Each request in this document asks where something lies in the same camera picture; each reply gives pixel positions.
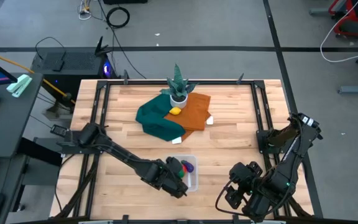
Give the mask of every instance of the plastic bin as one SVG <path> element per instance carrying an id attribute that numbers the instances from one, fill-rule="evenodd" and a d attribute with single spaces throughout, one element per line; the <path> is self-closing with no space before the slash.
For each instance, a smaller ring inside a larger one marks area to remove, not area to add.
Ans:
<path id="1" fill-rule="evenodd" d="M 186 154 L 170 154 L 170 157 L 174 157 L 179 161 L 186 160 L 194 166 L 194 171 L 189 173 L 186 172 L 185 176 L 182 178 L 182 181 L 189 188 L 187 192 L 195 192 L 198 189 L 198 161 L 197 157 L 194 155 L 186 155 Z"/>

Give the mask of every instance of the white paper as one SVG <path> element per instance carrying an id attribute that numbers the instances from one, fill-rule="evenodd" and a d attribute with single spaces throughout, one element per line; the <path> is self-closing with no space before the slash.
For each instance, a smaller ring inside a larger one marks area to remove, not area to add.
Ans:
<path id="1" fill-rule="evenodd" d="M 180 144 L 181 143 L 181 137 L 177 137 L 174 140 L 172 140 L 172 144 Z"/>
<path id="2" fill-rule="evenodd" d="M 206 124 L 214 124 L 214 117 L 210 116 L 207 120 L 206 120 Z"/>

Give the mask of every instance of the wooden table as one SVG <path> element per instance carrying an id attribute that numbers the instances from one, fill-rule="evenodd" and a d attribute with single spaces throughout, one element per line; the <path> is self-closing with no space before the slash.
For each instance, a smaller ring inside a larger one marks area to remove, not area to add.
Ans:
<path id="1" fill-rule="evenodd" d="M 72 130 L 80 130 L 89 120 L 97 80 L 81 82 L 71 122 Z M 265 80 L 273 125 L 281 129 L 288 125 L 288 108 L 280 80 Z M 237 162 L 256 161 L 264 168 L 255 132 L 257 121 L 249 85 L 198 85 L 195 92 L 211 96 L 209 112 L 214 124 L 204 131 L 195 131 L 181 144 L 173 145 L 143 133 L 135 121 L 137 109 L 158 95 L 162 85 L 114 85 L 109 94 L 106 128 L 108 136 L 122 147 L 144 159 L 165 158 L 170 154 L 192 154 L 198 158 L 199 186 L 196 192 L 180 199 L 169 196 L 145 184 L 134 171 L 108 154 L 102 154 L 94 191 L 91 219 L 232 219 L 215 209 L 216 197 L 229 180 L 229 170 Z M 100 120 L 102 92 L 99 101 Z M 262 97 L 258 90 L 262 106 Z M 264 127 L 267 129 L 262 110 Z M 57 194 L 64 206 L 78 185 L 82 155 L 74 156 L 60 172 Z M 300 167 L 294 198 L 309 213 L 313 213 L 305 176 Z M 83 194 L 80 214 L 84 214 L 87 192 Z M 230 210 L 224 198 L 219 207 Z M 51 215 L 58 213 L 56 200 Z"/>

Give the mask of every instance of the white cable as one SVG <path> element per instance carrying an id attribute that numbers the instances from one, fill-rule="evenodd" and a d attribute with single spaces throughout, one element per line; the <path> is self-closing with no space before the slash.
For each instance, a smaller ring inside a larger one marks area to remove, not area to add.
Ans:
<path id="1" fill-rule="evenodd" d="M 92 17 L 91 12 L 89 12 L 88 10 L 85 9 L 85 3 L 84 0 L 81 0 L 81 4 L 78 6 L 78 18 L 82 21 L 90 19 Z M 89 14 L 89 16 L 87 18 L 82 18 L 81 17 L 81 12 L 84 12 L 85 14 Z"/>
<path id="2" fill-rule="evenodd" d="M 336 24 L 333 26 L 333 28 L 331 28 L 331 30 L 328 32 L 326 38 L 324 38 L 323 42 L 321 43 L 320 45 L 320 52 L 321 52 L 321 56 L 323 56 L 323 58 L 328 61 L 328 62 L 332 62 L 332 63 L 337 63 L 337 62 L 345 62 L 347 60 L 352 60 L 352 59 L 355 59 L 355 58 L 358 58 L 358 56 L 354 56 L 354 57 L 349 57 L 349 58 L 345 58 L 345 59 L 342 59 L 342 60 L 330 60 L 330 59 L 327 59 L 324 54 L 323 54 L 323 44 L 325 43 L 325 41 L 327 40 L 329 34 L 333 31 L 333 29 L 336 27 L 336 25 L 339 24 L 339 22 L 341 22 L 354 8 L 355 6 L 358 4 L 358 1 L 354 4 L 354 6 L 351 8 L 351 10 L 349 10 L 345 16 L 343 16 L 340 20 L 338 20 L 336 22 Z"/>

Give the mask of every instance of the black equipment box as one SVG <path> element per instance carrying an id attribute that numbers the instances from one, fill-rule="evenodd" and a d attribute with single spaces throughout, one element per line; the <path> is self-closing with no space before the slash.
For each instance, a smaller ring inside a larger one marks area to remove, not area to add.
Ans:
<path id="1" fill-rule="evenodd" d="M 32 70 L 42 73 L 44 78 L 64 93 L 71 95 L 70 99 L 63 99 L 62 95 L 49 85 L 44 87 L 59 103 L 70 106 L 70 100 L 76 100 L 81 80 L 116 78 L 111 63 L 106 54 L 95 55 L 95 48 L 69 48 L 64 54 L 62 48 L 39 49 L 32 62 Z M 63 61 L 57 69 L 57 63 Z"/>

